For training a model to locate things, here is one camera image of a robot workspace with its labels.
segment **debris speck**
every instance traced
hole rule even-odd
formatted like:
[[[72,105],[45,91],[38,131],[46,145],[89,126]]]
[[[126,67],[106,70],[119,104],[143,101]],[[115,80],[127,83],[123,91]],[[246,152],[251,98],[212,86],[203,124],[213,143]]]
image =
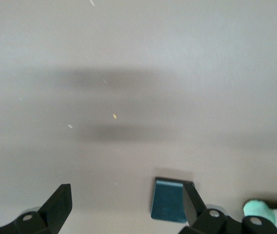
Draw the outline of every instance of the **debris speck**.
[[[92,6],[95,6],[93,0],[90,0],[90,3],[92,4]]]

